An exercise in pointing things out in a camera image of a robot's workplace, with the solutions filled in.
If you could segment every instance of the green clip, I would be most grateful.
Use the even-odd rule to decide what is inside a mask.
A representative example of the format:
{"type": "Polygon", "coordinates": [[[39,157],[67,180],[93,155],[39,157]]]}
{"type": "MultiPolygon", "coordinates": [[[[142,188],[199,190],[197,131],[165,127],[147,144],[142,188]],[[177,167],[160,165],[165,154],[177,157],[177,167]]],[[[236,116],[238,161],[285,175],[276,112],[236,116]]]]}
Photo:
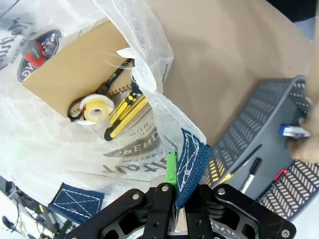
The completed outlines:
{"type": "Polygon", "coordinates": [[[166,183],[177,185],[177,154],[176,152],[168,153],[166,164],[166,183]]]}

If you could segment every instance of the hand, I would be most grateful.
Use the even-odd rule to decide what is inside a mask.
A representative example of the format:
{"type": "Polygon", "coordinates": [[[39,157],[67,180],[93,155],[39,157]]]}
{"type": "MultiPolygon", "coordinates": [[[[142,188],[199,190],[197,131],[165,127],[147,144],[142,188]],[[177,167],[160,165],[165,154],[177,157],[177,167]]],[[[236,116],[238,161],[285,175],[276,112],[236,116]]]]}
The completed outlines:
{"type": "Polygon", "coordinates": [[[312,112],[307,120],[300,119],[299,124],[311,133],[306,140],[289,142],[289,149],[292,152],[292,159],[303,162],[319,163],[319,102],[312,103],[312,112]]]}

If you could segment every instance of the white label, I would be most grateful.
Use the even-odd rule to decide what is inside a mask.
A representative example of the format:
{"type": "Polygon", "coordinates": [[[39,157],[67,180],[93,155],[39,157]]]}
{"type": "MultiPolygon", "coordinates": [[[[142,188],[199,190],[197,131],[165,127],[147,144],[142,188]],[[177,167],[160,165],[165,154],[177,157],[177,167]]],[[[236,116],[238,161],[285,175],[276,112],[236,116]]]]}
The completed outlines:
{"type": "Polygon", "coordinates": [[[135,59],[136,51],[130,47],[116,51],[123,58],[135,59]]]}

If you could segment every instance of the table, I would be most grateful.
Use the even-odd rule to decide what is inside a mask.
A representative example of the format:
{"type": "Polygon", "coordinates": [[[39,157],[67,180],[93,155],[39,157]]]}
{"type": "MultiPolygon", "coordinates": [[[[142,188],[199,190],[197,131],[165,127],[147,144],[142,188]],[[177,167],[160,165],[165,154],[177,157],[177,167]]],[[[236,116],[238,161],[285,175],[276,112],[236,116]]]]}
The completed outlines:
{"type": "Polygon", "coordinates": [[[255,80],[308,73],[311,42],[265,0],[148,4],[174,51],[164,95],[199,127],[209,145],[255,80]]]}

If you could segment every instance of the screw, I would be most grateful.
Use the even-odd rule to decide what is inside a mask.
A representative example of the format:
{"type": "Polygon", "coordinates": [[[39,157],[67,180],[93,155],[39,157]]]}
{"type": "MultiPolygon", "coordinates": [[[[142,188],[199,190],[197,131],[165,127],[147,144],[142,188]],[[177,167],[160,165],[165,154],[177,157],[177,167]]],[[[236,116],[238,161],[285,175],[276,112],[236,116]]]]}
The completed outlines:
{"type": "Polygon", "coordinates": [[[226,193],[226,191],[225,191],[225,189],[220,188],[220,189],[218,189],[217,193],[218,193],[219,195],[224,195],[224,194],[226,193]]]}
{"type": "Polygon", "coordinates": [[[283,238],[288,238],[290,236],[290,231],[288,231],[287,229],[284,229],[281,231],[281,236],[283,238]]]}
{"type": "Polygon", "coordinates": [[[162,190],[163,192],[168,191],[168,186],[162,186],[161,190],[162,190]]]}
{"type": "Polygon", "coordinates": [[[133,198],[134,200],[138,199],[139,197],[140,197],[140,196],[139,196],[137,193],[132,196],[132,198],[133,198]]]}

